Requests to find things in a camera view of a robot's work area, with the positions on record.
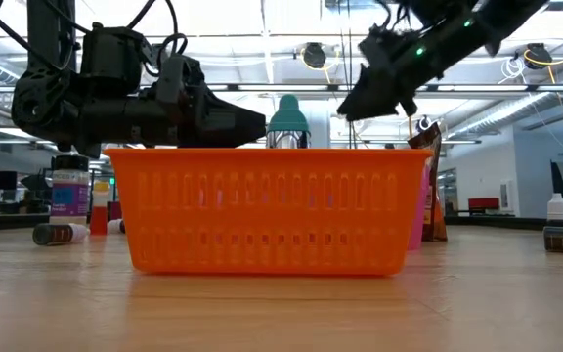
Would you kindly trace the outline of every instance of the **table surface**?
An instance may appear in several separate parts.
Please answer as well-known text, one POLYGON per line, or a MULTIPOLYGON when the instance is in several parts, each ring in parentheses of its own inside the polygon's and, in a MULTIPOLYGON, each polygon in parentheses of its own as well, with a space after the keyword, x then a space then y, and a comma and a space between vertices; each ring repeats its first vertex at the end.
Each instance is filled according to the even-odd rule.
POLYGON ((563 254, 450 227, 390 279, 150 276, 122 236, 0 232, 0 351, 563 351, 563 254))

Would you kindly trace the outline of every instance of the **brown package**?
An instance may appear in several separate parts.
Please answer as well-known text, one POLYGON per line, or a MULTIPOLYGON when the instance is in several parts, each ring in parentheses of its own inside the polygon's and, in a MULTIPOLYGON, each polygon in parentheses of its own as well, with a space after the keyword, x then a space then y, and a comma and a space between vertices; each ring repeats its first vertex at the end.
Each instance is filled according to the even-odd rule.
POLYGON ((422 240, 430 242, 446 241, 447 230, 444 217, 442 216, 442 209, 440 209, 438 202, 438 190, 436 188, 438 160, 440 160, 440 147, 442 145, 442 135, 438 123, 433 123, 429 128, 412 137, 408 144, 413 149, 428 149, 433 152, 433 155, 427 160, 431 169, 429 171, 429 188, 427 190, 423 217, 422 240))

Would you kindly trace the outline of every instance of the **pink object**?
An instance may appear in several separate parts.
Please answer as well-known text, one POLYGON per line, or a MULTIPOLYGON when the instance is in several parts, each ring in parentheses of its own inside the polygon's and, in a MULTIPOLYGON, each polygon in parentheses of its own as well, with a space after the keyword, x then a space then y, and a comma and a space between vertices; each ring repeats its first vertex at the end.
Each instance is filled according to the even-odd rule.
POLYGON ((408 242, 408 250, 420 249, 422 242, 422 224, 423 213, 425 211, 425 199, 427 198, 427 191, 429 191, 429 171, 431 167, 428 165, 422 170, 422 178, 420 180, 420 192, 418 192, 418 199, 416 200, 416 214, 414 221, 411 224, 410 241, 408 242))

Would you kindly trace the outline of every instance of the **ceiling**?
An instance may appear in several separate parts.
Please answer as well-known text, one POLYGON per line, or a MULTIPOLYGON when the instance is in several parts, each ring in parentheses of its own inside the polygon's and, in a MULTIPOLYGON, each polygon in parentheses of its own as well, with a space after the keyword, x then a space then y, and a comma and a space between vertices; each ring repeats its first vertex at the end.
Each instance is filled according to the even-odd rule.
MULTIPOLYGON (((76 21, 91 27, 93 22, 104 26, 127 24, 135 17, 146 0, 76 0, 76 21)), ((5 0, 0 18, 20 35, 26 35, 25 0, 5 0)), ((179 30, 189 37, 186 54, 198 59, 206 74, 206 82, 260 83, 260 84, 327 84, 322 70, 309 69, 301 60, 301 49, 308 42, 322 43, 328 55, 328 79, 331 83, 345 84, 358 78, 360 63, 364 59, 357 50, 375 22, 383 22, 385 12, 371 2, 357 0, 350 16, 346 6, 339 15, 335 7, 327 7, 329 0, 172 0, 179 22, 179 30)), ((561 5, 559 0, 552 1, 561 5)), ((562 10, 561 6, 553 9, 562 10)), ((412 27, 419 23, 412 19, 412 27)), ((157 1, 138 24, 136 30, 144 33, 151 43, 159 43, 171 31, 171 20, 166 5, 157 1)), ((525 25, 502 43, 495 58, 479 50, 445 72, 441 84, 512 84, 522 82, 548 82, 547 70, 522 70, 507 67, 515 51, 523 51, 527 43, 543 42, 554 60, 563 60, 563 11, 543 11, 533 16, 525 25)), ((0 68, 12 80, 19 77, 26 66, 26 53, 0 29, 0 68)), ((563 77, 563 65, 553 67, 558 77, 563 77)), ((144 76, 143 82, 152 79, 144 76)), ((221 99, 249 109, 259 110, 268 116, 275 111, 275 99, 261 93, 219 93, 221 99)), ((311 96, 324 107, 335 107, 331 96, 311 96)), ((11 102, 10 94, 0 94, 2 110, 11 102)), ((446 128, 455 128, 483 109, 494 106, 494 96, 470 99, 452 92, 437 98, 421 98, 418 115, 426 114, 439 119, 446 128)), ((363 131, 370 136, 401 138, 400 116, 385 116, 374 120, 363 131)), ((347 129, 341 120, 332 121, 332 137, 342 136, 347 129)), ((19 136, 0 132, 0 139, 19 136)))

